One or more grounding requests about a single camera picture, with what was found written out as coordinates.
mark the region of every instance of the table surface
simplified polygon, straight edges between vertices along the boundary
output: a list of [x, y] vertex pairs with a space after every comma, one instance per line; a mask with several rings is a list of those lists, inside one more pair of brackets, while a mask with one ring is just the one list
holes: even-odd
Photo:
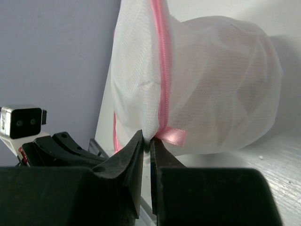
[[[112, 156], [113, 107], [108, 76], [95, 140]], [[283, 222], [288, 226], [301, 223], [301, 129], [278, 118], [274, 127], [261, 139], [238, 151], [209, 155], [177, 157], [188, 167], [252, 167], [267, 179]], [[142, 199], [151, 209], [151, 179], [148, 164], [143, 168]]]

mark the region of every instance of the gray background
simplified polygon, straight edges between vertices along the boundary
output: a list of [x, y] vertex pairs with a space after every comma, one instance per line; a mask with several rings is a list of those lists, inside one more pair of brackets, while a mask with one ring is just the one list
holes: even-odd
[[[120, 0], [0, 0], [0, 106], [48, 110], [43, 130], [94, 137]], [[0, 142], [0, 165], [17, 159]]]

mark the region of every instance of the mesh laundry bag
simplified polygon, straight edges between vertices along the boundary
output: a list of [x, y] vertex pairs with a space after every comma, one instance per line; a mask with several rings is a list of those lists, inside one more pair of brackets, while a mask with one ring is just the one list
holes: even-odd
[[255, 24], [179, 22], [165, 0], [122, 0], [111, 58], [115, 150], [139, 129], [174, 155], [239, 149], [273, 125], [282, 69]]

